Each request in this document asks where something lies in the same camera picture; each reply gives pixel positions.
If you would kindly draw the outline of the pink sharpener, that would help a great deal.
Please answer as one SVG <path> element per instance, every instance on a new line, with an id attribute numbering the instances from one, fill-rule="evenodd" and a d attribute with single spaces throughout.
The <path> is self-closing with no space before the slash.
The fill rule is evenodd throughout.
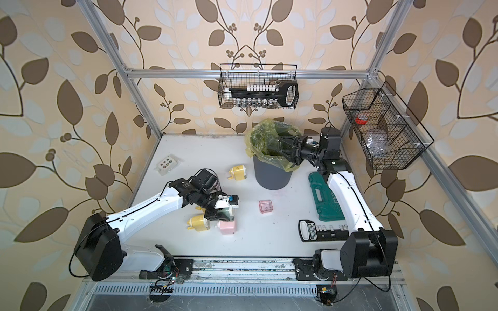
<path id="1" fill-rule="evenodd" d="M 236 221 L 218 221 L 217 227 L 223 235 L 233 235 L 236 233 Z"/>

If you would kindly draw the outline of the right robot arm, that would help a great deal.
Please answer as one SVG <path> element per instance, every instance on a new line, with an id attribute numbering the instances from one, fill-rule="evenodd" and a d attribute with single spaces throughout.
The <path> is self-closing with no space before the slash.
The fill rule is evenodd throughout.
<path id="1" fill-rule="evenodd" d="M 341 158 L 341 133 L 325 127 L 314 144 L 307 136 L 284 134 L 272 138 L 268 150 L 283 156 L 293 165 L 310 162 L 336 197 L 346 220 L 349 235 L 334 232 L 340 249 L 321 249 L 313 255 L 312 267 L 317 278 L 328 279 L 341 272 L 349 279 L 390 277 L 394 268 L 398 237 L 376 219 L 355 182 L 352 169 Z"/>

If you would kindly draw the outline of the green pencil sharpener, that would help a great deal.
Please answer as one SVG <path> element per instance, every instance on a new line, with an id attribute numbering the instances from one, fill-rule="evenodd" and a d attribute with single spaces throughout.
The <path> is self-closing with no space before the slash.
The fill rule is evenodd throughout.
<path id="1" fill-rule="evenodd" d="M 233 208 L 223 208 L 217 210 L 218 220 L 223 222 L 233 222 L 235 216 L 233 215 Z"/>

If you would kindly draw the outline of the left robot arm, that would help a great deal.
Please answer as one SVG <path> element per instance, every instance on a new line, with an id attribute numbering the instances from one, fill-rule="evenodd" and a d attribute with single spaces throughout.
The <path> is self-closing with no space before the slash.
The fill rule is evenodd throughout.
<path id="1" fill-rule="evenodd" d="M 203 220 L 231 222 L 239 197 L 225 193 L 215 172 L 202 168 L 188 179 L 167 182 L 159 194 L 126 210 L 88 217 L 71 257 L 78 259 L 86 276 L 95 282 L 129 271 L 151 279 L 175 279 L 181 269 L 164 246 L 130 246 L 127 242 L 161 217 L 188 205 L 201 208 Z"/>

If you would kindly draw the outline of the pink shavings tray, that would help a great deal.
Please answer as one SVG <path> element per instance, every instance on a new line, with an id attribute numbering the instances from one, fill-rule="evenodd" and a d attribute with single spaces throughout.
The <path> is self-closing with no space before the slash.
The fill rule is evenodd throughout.
<path id="1" fill-rule="evenodd" d="M 261 214 L 271 213 L 274 210 L 271 200 L 260 200 L 259 211 Z"/>

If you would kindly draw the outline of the clear green-sharpener tray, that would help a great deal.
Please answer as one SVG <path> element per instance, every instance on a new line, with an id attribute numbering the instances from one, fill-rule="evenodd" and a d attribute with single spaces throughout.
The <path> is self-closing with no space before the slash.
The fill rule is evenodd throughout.
<path id="1" fill-rule="evenodd" d="M 271 139 L 266 144 L 267 154 L 270 156 L 282 155 L 285 151 L 285 144 L 278 139 Z"/>

